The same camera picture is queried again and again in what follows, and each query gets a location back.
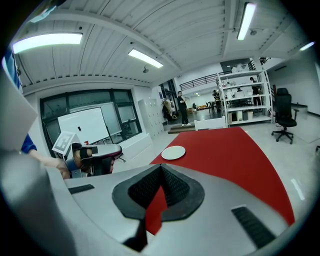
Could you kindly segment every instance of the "fluorescent ceiling light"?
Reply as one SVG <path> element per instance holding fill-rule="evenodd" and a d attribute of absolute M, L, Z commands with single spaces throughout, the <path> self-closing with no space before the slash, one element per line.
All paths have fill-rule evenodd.
<path fill-rule="evenodd" d="M 149 64 L 155 66 L 156 68 L 161 68 L 163 66 L 160 62 L 156 61 L 155 59 L 153 59 L 153 58 L 151 58 L 151 57 L 149 57 L 149 56 L 147 56 L 147 55 L 143 54 L 142 52 L 137 51 L 135 49 L 132 49 L 129 52 L 129 55 L 132 57 L 135 57 L 139 60 L 142 60 L 146 63 L 149 63 Z"/>
<path fill-rule="evenodd" d="M 242 21 L 240 30 L 238 33 L 238 36 L 236 37 L 238 40 L 244 40 L 245 36 L 247 34 L 247 31 L 249 29 L 250 23 L 252 21 L 252 18 L 254 16 L 255 10 L 256 10 L 257 4 L 256 3 L 250 3 L 247 2 L 244 6 L 244 12 L 242 15 Z"/>
<path fill-rule="evenodd" d="M 305 46 L 300 48 L 300 51 L 304 51 L 306 49 L 308 49 L 309 47 L 313 46 L 316 42 L 310 42 L 308 44 L 306 44 Z"/>
<path fill-rule="evenodd" d="M 13 45 L 13 52 L 18 54 L 22 51 L 40 46 L 64 44 L 79 45 L 81 38 L 82 34 L 80 33 L 52 33 L 37 35 L 16 42 Z"/>

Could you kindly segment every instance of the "black office chair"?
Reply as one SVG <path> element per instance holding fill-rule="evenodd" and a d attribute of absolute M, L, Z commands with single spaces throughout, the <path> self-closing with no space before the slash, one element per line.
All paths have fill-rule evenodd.
<path fill-rule="evenodd" d="M 291 114 L 291 95 L 288 93 L 286 88 L 279 88 L 276 91 L 275 104 L 277 111 L 275 112 L 275 122 L 283 127 L 283 130 L 273 131 L 271 135 L 280 134 L 280 136 L 275 140 L 276 142 L 285 135 L 290 139 L 290 144 L 293 142 L 294 135 L 287 131 L 287 127 L 297 126 L 296 118 L 298 109 L 294 109 L 294 119 L 292 119 Z"/>

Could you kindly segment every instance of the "table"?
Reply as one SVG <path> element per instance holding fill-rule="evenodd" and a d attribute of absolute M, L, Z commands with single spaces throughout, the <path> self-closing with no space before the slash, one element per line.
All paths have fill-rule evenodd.
<path fill-rule="evenodd" d="M 270 161 L 240 127 L 181 132 L 169 145 L 182 146 L 186 153 L 176 160 L 159 154 L 150 164 L 172 164 L 231 181 L 276 210 L 291 225 L 294 213 L 287 192 Z M 161 212 L 167 209 L 160 188 L 146 210 L 146 229 L 156 234 Z"/>

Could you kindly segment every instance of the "white plate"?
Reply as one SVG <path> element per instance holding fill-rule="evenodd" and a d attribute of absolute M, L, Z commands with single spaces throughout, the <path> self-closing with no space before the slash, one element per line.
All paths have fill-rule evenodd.
<path fill-rule="evenodd" d="M 183 146 L 171 146 L 162 151 L 161 156 L 166 160 L 174 160 L 182 157 L 186 153 Z"/>

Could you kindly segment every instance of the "ceiling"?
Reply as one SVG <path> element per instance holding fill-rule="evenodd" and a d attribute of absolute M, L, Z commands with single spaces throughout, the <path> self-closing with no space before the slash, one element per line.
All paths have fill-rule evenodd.
<path fill-rule="evenodd" d="M 152 87 L 183 72 L 252 56 L 288 59 L 307 38 L 277 0 L 257 9 L 245 40 L 237 34 L 246 0 L 67 0 L 47 18 L 25 25 L 22 38 L 83 33 L 80 45 L 17 54 L 24 92 L 69 83 L 113 82 Z M 163 67 L 128 56 L 136 50 Z"/>

